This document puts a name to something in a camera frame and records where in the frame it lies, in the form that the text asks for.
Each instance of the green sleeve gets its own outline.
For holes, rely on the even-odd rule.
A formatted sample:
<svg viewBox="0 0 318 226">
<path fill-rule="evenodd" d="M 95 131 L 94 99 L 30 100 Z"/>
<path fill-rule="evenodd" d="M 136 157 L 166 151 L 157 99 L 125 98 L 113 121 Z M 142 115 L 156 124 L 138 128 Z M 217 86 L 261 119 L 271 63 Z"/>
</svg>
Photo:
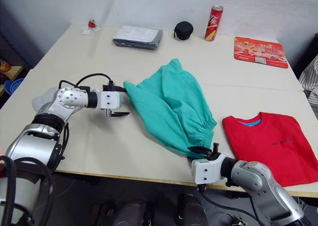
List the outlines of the green sleeve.
<svg viewBox="0 0 318 226">
<path fill-rule="evenodd" d="M 216 122 L 199 83 L 178 59 L 137 86 L 125 81 L 124 87 L 147 130 L 166 147 L 194 158 L 200 155 L 188 147 L 211 147 Z"/>
</svg>

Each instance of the white wall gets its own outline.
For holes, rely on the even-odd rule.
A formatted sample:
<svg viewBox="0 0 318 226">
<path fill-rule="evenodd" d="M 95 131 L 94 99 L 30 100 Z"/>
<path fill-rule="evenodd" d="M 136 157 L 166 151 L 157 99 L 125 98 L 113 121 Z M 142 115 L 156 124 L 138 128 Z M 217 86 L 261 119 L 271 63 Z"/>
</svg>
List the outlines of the white wall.
<svg viewBox="0 0 318 226">
<path fill-rule="evenodd" d="M 173 29 L 188 20 L 203 36 L 213 4 L 224 6 L 219 34 L 276 37 L 294 65 L 318 32 L 318 0 L 1 0 L 45 54 L 69 23 L 94 18 L 123 24 Z"/>
</svg>

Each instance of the small red item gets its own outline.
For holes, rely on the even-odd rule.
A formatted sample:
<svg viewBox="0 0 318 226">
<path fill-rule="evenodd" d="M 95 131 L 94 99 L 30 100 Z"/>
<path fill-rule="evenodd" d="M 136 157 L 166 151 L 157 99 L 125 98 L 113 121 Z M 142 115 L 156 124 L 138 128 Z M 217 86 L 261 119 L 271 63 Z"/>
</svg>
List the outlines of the small red item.
<svg viewBox="0 0 318 226">
<path fill-rule="evenodd" d="M 236 158 L 266 164 L 283 187 L 318 181 L 318 161 L 295 118 L 260 112 L 227 117 L 223 127 Z"/>
<path fill-rule="evenodd" d="M 95 28 L 96 27 L 95 21 L 94 20 L 89 20 L 88 27 Z"/>
</svg>

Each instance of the garment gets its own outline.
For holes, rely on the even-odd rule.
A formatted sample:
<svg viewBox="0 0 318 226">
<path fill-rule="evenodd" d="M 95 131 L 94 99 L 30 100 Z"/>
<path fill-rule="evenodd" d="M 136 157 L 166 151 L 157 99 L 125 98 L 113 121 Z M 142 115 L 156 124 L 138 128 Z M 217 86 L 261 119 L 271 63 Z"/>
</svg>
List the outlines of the garment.
<svg viewBox="0 0 318 226">
<path fill-rule="evenodd" d="M 303 71 L 299 82 L 302 84 L 308 102 L 318 119 L 318 55 Z"/>
<path fill-rule="evenodd" d="M 318 161 L 295 118 L 260 112 L 227 117 L 223 127 L 236 158 L 266 164 L 282 186 L 318 181 Z"/>
<path fill-rule="evenodd" d="M 199 83 L 178 59 L 137 86 L 125 81 L 124 87 L 147 130 L 166 147 L 194 158 L 201 156 L 188 147 L 211 147 L 216 121 Z"/>
<path fill-rule="evenodd" d="M 39 111 L 40 108 L 46 103 L 52 102 L 54 99 L 54 95 L 58 91 L 59 88 L 52 87 L 48 91 L 46 91 L 43 95 L 38 96 L 32 99 L 32 106 L 35 111 Z"/>
<path fill-rule="evenodd" d="M 116 46 L 155 50 L 162 35 L 162 30 L 123 26 L 114 37 L 113 43 Z"/>
</svg>

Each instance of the soda can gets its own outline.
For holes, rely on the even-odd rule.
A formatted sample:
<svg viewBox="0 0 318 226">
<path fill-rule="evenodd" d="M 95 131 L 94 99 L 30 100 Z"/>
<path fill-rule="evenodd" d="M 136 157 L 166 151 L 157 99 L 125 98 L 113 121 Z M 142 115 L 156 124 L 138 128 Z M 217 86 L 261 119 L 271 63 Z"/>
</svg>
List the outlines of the soda can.
<svg viewBox="0 0 318 226">
<path fill-rule="evenodd" d="M 205 36 L 204 36 L 204 39 L 206 41 L 214 41 L 218 28 L 219 28 L 222 13 L 223 13 L 223 7 L 220 5 L 214 5 L 211 8 L 207 31 L 205 32 Z"/>
</svg>

